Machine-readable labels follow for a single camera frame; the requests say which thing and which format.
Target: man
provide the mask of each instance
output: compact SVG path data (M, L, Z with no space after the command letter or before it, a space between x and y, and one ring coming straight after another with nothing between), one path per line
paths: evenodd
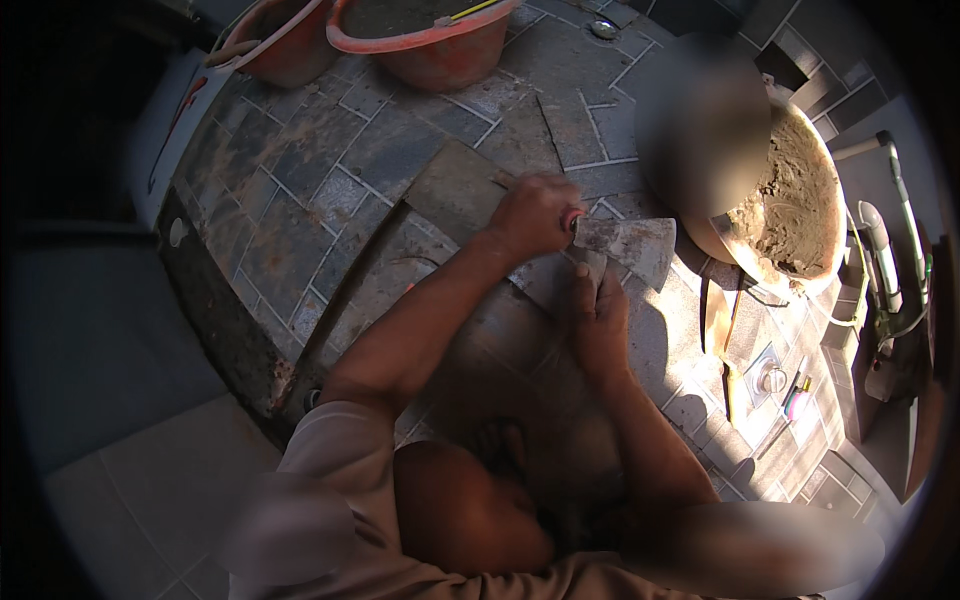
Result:
M262 500L273 524L247 537L260 556L231 578L231 598L687 597L640 579L612 552L553 564L527 492L460 447L420 442L394 453L394 421L454 334L517 265L566 248L560 216L579 203L561 176L520 178L485 229L350 347L278 468L302 482ZM631 510L649 518L719 501L627 362L628 300L615 277L607 271L596 290L579 265L575 294L574 354L616 430ZM522 466L516 432L500 433ZM258 535L269 542L258 546ZM296 573L280 572L292 564Z

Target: mortar tub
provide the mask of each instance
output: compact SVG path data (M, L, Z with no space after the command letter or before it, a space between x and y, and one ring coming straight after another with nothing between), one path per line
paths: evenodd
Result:
M300 87L317 79L339 53L326 39L324 21L333 0L261 0L233 28L224 47L249 39L259 39L257 28L269 12L284 10L283 5L303 4L293 17L225 68L248 73L258 80L280 87Z
M334 48L373 55L413 87L445 92L475 84L493 70L503 51L510 12L523 0L501 0L448 27L369 39L348 36L341 29L344 9L353 1L333 5L326 37Z

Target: man's arm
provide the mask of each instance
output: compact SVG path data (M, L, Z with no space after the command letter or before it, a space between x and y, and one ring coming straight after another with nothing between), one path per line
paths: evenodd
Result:
M490 224L403 295L334 365L320 402L354 400L396 419L437 368L457 329L513 268L570 243L560 216L580 201L562 176L517 180Z
M574 353L616 430L627 493L637 515L719 502L707 472L636 381L627 361L630 301L612 271L596 290L577 266Z

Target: tiled floor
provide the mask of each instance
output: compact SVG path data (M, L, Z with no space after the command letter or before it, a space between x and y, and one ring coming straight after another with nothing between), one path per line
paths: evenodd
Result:
M609 3L594 4L603 10ZM563 170L582 186L593 216L622 219L658 210L636 168L633 92L642 85L646 61L669 34L643 16L616 16L632 17L618 40L604 42L583 27L590 13L560 0L528 0L511 16L497 69L484 82L448 95L413 90L359 56L340 58L316 82L295 90L236 76L198 129L175 185L238 296L292 363L316 324L330 324L325 340L311 342L317 350L300 360L328 366L408 283L456 251L452 233L416 212L394 212L399 224L359 288L349 298L334 298L404 190L448 140L463 142L515 174ZM571 268L559 256L546 262L552 266L541 270ZM721 496L803 497L801 490L819 472L828 448L843 437L820 351L826 320L803 300L787 304L754 287L743 295L729 350L734 364L746 370L772 344L792 375L808 356L817 402L805 420L777 437L782 398L767 398L751 407L747 424L737 431L726 418L722 366L702 352L699 320L702 277L720 283L732 305L737 272L708 261L681 234L661 293L621 273L632 302L631 365L709 469ZM522 281L512 281L537 300ZM811 301L829 311L838 289L834 281ZM325 314L332 300L337 314ZM553 411L554 424L566 434L539 433L547 430L544 413L527 402L526 417L543 425L532 433L532 444L542 442L541 456L551 449L582 468L557 472L557 461L551 469L544 459L543 495L562 488L558 482L570 490L584 482L616 481L609 424L591 412L582 382L569 381L576 369L560 350L562 326L542 308L542 302L537 306L503 283L478 313L486 316L482 323L462 332L441 369L469 366L477 385L456 402L435 403L432 398L446 394L441 394L445 381L461 387L467 381L435 377L435 387L398 423L397 442L432 434L463 439L491 409L479 401L480 391L485 397L517 397L505 410L519 410L523 398L547 395L551 403L544 411ZM501 374L510 383L491 387ZM565 384L555 385L558 381ZM564 443L558 445L558 439ZM532 460L536 456L532 451ZM616 488L597 484L591 492Z

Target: mortar residue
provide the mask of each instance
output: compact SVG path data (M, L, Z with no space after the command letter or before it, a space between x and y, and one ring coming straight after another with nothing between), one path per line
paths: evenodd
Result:
M835 181L803 121L771 105L767 165L754 191L727 213L733 233L776 269L813 278L829 268Z
M344 10L343 29L361 39L402 36L477 4L480 0L354 0Z

